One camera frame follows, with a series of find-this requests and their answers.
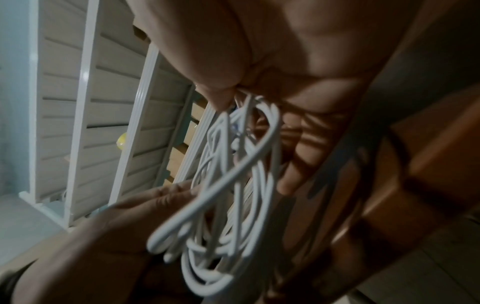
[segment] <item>white wall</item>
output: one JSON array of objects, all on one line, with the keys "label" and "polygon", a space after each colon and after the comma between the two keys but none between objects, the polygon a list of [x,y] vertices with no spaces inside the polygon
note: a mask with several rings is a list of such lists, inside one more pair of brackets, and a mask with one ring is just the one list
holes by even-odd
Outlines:
[{"label": "white wall", "polygon": [[1,0],[0,195],[29,189],[28,32],[29,0]]}]

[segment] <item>palm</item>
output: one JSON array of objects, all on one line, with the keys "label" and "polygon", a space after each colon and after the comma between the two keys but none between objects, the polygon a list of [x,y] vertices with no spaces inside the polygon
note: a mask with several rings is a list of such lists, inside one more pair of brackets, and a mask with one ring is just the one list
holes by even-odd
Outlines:
[{"label": "palm", "polygon": [[280,105],[278,189],[292,194],[328,156],[418,1],[130,1],[147,34],[218,109],[241,86]]}]

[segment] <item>white cable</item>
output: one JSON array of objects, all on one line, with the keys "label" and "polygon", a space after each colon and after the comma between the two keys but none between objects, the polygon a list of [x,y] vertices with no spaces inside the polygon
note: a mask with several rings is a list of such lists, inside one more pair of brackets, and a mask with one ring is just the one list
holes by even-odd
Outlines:
[{"label": "white cable", "polygon": [[[247,122],[257,108],[269,129],[257,142]],[[247,94],[243,107],[223,112],[207,132],[192,187],[198,197],[152,233],[151,253],[164,252],[165,262],[181,254],[181,270],[197,295],[219,293],[241,275],[253,257],[268,219],[280,167],[280,112],[263,97]],[[237,165],[234,165],[236,151]],[[263,160],[271,153],[269,170]],[[251,174],[248,186],[244,183]],[[233,190],[233,204],[227,197]],[[205,214],[214,209],[209,228]]]}]

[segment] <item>yellow object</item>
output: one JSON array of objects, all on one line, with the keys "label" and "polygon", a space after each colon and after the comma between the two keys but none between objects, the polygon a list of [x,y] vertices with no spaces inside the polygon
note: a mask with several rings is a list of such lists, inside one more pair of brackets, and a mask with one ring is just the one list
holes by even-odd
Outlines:
[{"label": "yellow object", "polygon": [[116,141],[116,146],[117,146],[120,150],[123,150],[126,143],[127,143],[127,134],[126,134],[126,133],[123,133],[122,135],[120,135],[120,137],[119,137],[118,140]]}]

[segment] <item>hand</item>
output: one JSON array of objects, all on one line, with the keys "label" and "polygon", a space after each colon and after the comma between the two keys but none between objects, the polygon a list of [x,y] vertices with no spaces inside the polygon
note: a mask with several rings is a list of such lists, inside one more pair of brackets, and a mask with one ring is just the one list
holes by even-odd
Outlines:
[{"label": "hand", "polygon": [[87,220],[20,278],[12,303],[191,303],[177,263],[146,251],[150,234],[194,199],[190,183],[136,194]]},{"label": "hand", "polygon": [[236,87],[279,105],[284,195],[330,154],[422,2],[127,1],[161,53],[218,110]]}]

